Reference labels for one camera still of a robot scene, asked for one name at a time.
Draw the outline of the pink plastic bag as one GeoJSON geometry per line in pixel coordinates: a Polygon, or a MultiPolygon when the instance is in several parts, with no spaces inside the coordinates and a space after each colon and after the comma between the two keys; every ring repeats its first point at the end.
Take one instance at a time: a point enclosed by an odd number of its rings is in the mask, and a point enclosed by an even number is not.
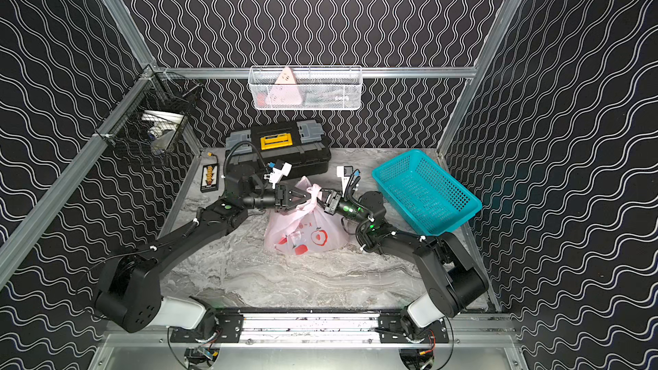
{"type": "Polygon", "coordinates": [[[309,193],[311,200],[291,211],[271,212],[265,249],[282,255],[306,255],[344,247],[350,235],[344,231],[341,216],[329,215],[317,202],[320,185],[303,176],[295,187],[309,193]]]}

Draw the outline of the teal plastic basket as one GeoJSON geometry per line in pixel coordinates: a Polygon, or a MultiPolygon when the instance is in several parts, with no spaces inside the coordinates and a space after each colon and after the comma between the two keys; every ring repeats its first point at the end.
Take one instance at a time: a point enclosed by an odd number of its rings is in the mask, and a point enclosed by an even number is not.
{"type": "Polygon", "coordinates": [[[372,171],[380,192],[422,236],[454,232],[483,209],[481,201],[421,150],[400,154],[372,171]]]}

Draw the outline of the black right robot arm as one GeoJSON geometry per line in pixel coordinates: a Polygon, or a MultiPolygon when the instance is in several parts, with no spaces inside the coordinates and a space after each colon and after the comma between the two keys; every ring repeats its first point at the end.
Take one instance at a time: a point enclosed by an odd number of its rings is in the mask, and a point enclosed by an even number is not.
{"type": "Polygon", "coordinates": [[[365,252],[395,256],[416,266],[424,293],[401,312],[405,334],[457,316],[488,292],[483,270],[457,236],[402,231],[387,221],[384,196],[379,191],[368,191],[356,199],[349,190],[341,193],[323,188],[318,202],[328,214],[357,223],[356,240],[365,252]]]}

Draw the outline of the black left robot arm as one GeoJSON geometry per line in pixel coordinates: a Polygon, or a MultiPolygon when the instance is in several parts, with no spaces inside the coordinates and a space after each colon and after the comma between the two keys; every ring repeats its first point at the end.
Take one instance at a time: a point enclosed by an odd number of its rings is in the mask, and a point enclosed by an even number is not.
{"type": "Polygon", "coordinates": [[[304,190],[281,183],[291,171],[316,165],[303,146],[261,152],[251,147],[257,161],[234,162],[226,154],[219,181],[224,192],[208,207],[197,210],[192,221],[156,241],[129,251],[120,250],[102,264],[91,299],[93,310],[135,333],[151,325],[192,331],[201,340],[217,331],[212,306],[195,298],[164,297],[160,281],[197,250],[235,231],[251,209],[291,211],[310,201],[304,190]]]}

